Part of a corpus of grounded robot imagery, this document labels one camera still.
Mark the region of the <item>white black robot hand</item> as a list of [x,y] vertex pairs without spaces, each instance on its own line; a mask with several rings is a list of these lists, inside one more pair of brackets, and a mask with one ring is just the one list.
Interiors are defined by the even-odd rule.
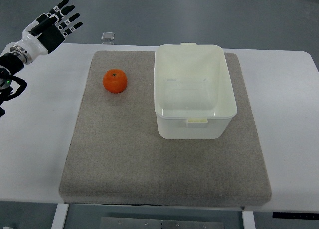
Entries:
[[40,55],[52,53],[83,25],[82,22],[74,22],[79,13],[68,16],[75,8],[68,3],[69,0],[63,0],[29,24],[22,32],[22,39],[10,48],[10,52],[26,65]]

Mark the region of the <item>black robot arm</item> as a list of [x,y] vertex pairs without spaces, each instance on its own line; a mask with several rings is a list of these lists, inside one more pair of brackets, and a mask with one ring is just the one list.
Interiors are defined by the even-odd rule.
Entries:
[[0,105],[22,94],[27,82],[16,76],[24,68],[26,58],[13,51],[0,57]]

